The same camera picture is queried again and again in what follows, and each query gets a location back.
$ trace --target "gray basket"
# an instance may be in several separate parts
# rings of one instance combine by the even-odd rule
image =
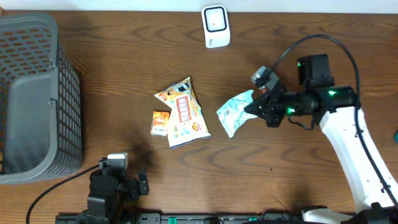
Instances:
[[[0,184],[54,179],[80,168],[80,79],[51,16],[0,17],[0,97]]]

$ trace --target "plastic wrapper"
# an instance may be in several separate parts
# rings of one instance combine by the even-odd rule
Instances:
[[[253,102],[252,93],[253,90],[248,90],[231,98],[217,111],[218,119],[230,138],[248,119],[257,118],[256,115],[244,112],[244,107]]]
[[[167,135],[167,126],[169,124],[169,116],[170,116],[169,112],[154,111],[150,134],[166,136]]]
[[[193,92],[190,77],[155,94],[155,97],[172,109],[167,128],[170,148],[211,136]]]

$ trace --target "white and blue packet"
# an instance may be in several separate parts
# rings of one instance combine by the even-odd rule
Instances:
[[[248,90],[233,97],[217,111],[218,119],[230,138],[248,119],[257,118],[256,115],[244,112],[244,107],[253,102],[252,93],[253,90]]]

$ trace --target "white wall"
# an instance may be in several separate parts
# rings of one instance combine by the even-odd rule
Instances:
[[[3,9],[190,11],[222,4],[229,12],[398,13],[398,0],[0,0]]]

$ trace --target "wood grain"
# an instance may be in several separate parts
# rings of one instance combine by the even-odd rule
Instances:
[[[261,65],[272,65],[292,42],[314,33],[333,35],[354,55],[369,130],[398,178],[393,138],[398,127],[398,15],[230,13],[231,43],[206,49],[200,13],[49,14],[82,79],[82,170],[111,152],[129,153],[131,177],[148,164],[150,194],[140,199],[140,208],[261,213],[320,204],[339,212],[354,210],[340,163],[319,128],[305,131],[284,121],[270,129],[252,119],[230,139],[215,113],[231,97],[254,88],[250,76]],[[309,40],[277,70],[288,89],[300,89],[296,58],[319,53],[329,54],[337,85],[354,85],[343,51],[325,40]],[[153,95],[187,76],[213,136],[170,150],[166,138],[149,134],[152,112],[168,109]],[[2,223],[23,223],[33,200],[58,181],[0,186]],[[88,186],[86,175],[57,188],[37,204],[32,223],[53,223],[58,213],[86,209]]]

